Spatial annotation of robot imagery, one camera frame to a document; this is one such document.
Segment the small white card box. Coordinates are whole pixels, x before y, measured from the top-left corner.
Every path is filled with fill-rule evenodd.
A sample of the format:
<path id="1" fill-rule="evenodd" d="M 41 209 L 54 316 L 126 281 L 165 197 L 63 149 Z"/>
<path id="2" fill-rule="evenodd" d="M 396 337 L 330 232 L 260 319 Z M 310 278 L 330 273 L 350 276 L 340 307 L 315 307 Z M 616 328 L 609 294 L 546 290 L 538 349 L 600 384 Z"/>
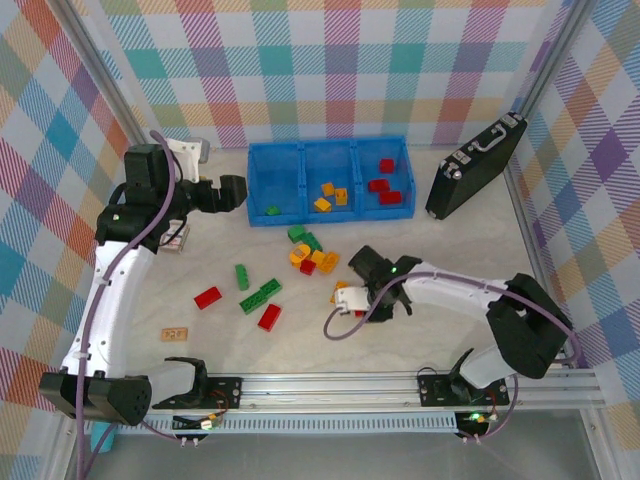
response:
<path id="1" fill-rule="evenodd" d="M 168 252 L 180 253 L 190 233 L 190 226 L 182 220 L 171 220 L 169 228 L 160 239 L 159 249 Z"/>

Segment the blue three-compartment plastic bin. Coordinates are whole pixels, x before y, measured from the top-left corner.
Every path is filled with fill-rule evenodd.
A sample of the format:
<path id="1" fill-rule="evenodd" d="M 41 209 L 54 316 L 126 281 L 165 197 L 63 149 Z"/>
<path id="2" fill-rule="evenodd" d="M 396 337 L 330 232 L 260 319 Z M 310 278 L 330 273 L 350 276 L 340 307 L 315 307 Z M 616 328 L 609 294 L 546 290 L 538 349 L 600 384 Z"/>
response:
<path id="1" fill-rule="evenodd" d="M 393 158 L 393 174 L 381 174 L 379 161 Z M 296 224 L 403 220 L 413 217 L 416 185 L 406 140 L 402 136 L 363 137 L 298 142 L 253 143 L 248 151 L 248 221 L 252 227 Z M 386 178 L 389 191 L 400 191 L 401 205 L 380 205 L 368 182 Z M 324 197 L 321 185 L 348 189 L 348 205 Z M 332 211 L 319 213 L 314 201 L 325 198 Z M 278 216 L 266 209 L 275 205 Z"/>

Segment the black briefcase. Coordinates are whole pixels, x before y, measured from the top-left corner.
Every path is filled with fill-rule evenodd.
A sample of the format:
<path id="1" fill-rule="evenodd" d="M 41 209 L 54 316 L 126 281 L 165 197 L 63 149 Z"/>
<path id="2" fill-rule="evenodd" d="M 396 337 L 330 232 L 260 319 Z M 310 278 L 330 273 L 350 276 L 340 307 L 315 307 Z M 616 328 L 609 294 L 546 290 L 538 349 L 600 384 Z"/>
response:
<path id="1" fill-rule="evenodd" d="M 501 175 L 528 126 L 508 112 L 441 161 L 425 205 L 427 213 L 444 220 Z"/>

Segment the light blue cup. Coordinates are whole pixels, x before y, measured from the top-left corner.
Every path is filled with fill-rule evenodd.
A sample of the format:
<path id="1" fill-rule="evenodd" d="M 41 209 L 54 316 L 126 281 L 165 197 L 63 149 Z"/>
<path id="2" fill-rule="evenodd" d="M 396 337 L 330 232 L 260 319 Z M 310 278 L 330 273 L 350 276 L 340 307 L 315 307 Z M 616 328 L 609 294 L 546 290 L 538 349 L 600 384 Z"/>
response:
<path id="1" fill-rule="evenodd" d="M 115 423 L 95 422 L 90 435 L 92 452 L 107 453 L 112 449 L 116 433 Z"/>

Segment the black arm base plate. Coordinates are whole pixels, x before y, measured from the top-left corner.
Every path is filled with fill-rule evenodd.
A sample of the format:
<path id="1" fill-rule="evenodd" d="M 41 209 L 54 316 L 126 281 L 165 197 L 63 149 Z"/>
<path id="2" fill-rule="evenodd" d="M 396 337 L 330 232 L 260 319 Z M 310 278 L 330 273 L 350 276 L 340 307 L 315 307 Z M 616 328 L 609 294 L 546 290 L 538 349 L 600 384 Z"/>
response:
<path id="1" fill-rule="evenodd" d="M 208 377 L 200 406 L 208 410 L 236 410 L 242 395 L 241 377 Z"/>
<path id="2" fill-rule="evenodd" d="M 438 374 L 431 370 L 419 371 L 416 379 L 422 407 L 491 407 L 510 403 L 504 379 L 484 388 L 472 386 L 458 374 Z"/>

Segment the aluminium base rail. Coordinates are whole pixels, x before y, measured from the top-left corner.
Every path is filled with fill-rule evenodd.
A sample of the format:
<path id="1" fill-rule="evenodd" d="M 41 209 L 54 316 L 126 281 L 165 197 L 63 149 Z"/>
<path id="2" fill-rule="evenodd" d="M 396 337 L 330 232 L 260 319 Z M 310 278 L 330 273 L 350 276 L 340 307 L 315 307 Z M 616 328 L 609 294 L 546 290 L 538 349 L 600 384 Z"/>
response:
<path id="1" fill-rule="evenodd" d="M 240 399 L 223 400 L 234 414 L 414 412 L 423 407 L 417 374 L 409 372 L 240 373 Z M 508 379 L 520 410 L 580 410 L 605 406 L 591 370 L 553 369 L 541 380 Z"/>

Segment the aluminium frame post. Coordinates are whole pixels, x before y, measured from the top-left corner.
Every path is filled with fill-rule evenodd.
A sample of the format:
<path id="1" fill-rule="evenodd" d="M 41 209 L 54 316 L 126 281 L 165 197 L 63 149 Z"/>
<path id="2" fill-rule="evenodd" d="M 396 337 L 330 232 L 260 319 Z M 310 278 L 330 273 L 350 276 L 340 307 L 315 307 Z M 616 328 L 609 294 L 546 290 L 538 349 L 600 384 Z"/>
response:
<path id="1" fill-rule="evenodd" d="M 512 105 L 529 123 L 598 1 L 560 0 Z"/>
<path id="2" fill-rule="evenodd" d="M 105 95 L 115 117 L 121 123 L 128 139 L 134 143 L 146 143 L 146 135 L 139 125 L 124 95 L 104 62 L 95 43 L 91 39 L 81 16 L 76 12 L 71 0 L 49 0 L 56 11 L 71 41 L 78 50 L 83 63 L 94 79 L 97 87 Z"/>

